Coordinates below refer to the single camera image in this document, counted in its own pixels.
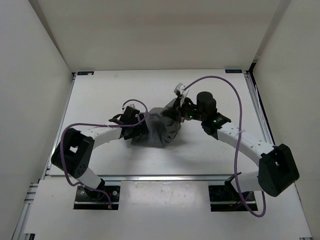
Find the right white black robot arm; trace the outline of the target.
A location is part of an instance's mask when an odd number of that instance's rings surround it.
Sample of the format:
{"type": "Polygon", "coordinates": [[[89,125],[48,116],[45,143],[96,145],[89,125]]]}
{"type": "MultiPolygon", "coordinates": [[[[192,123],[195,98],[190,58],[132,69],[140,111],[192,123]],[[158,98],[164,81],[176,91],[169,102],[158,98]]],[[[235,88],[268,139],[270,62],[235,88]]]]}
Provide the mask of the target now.
{"type": "Polygon", "coordinates": [[[173,106],[164,111],[166,117],[179,122],[200,121],[207,135],[234,147],[257,165],[258,171],[236,172],[225,182],[227,198],[236,200],[242,193],[255,191],[277,197],[299,179],[297,165],[287,145],[273,145],[240,131],[229,118],[218,112],[216,100],[210,92],[198,93],[196,103],[187,97],[187,91],[175,90],[175,94],[173,106]]]}

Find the grey pleated skirt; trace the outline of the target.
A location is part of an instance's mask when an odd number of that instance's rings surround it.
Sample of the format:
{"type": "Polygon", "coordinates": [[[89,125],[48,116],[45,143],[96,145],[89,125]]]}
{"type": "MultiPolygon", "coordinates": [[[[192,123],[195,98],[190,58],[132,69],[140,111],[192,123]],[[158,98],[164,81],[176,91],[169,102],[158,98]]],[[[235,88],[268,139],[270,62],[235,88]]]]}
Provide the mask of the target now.
{"type": "Polygon", "coordinates": [[[173,107],[175,99],[172,99],[164,107],[154,107],[149,111],[145,120],[148,133],[134,137],[130,144],[132,146],[147,148],[165,148],[177,136],[181,124],[163,112],[173,107]]]}

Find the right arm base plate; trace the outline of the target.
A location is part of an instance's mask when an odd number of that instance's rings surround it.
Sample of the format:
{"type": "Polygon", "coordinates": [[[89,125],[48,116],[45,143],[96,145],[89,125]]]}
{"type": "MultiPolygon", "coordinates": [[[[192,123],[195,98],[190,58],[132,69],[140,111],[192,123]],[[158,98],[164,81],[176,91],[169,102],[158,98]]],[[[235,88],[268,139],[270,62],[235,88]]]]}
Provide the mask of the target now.
{"type": "Polygon", "coordinates": [[[239,193],[232,186],[232,175],[223,184],[210,184],[208,186],[211,212],[247,212],[239,193]]]}

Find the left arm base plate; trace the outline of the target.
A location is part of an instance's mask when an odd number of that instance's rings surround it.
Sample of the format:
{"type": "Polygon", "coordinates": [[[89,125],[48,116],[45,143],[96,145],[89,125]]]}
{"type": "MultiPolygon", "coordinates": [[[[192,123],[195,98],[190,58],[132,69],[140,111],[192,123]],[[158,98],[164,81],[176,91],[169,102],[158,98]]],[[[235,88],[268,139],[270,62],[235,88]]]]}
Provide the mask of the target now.
{"type": "Polygon", "coordinates": [[[102,192],[91,191],[79,185],[76,188],[73,209],[117,211],[119,209],[121,186],[113,183],[111,185],[106,184],[103,191],[109,197],[102,192]]]}

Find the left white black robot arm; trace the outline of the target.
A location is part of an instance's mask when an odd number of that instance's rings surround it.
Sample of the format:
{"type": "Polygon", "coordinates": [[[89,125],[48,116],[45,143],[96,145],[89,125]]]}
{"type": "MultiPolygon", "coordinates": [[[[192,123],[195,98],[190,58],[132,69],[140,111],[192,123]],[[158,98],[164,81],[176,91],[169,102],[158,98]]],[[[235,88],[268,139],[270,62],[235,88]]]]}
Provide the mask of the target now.
{"type": "Polygon", "coordinates": [[[60,143],[51,157],[51,163],[77,180],[93,200],[108,197],[105,181],[89,168],[92,152],[111,141],[128,140],[148,134],[147,115],[133,105],[128,105],[123,113],[110,119],[114,125],[90,126],[83,131],[70,127],[61,136],[60,143]]]}

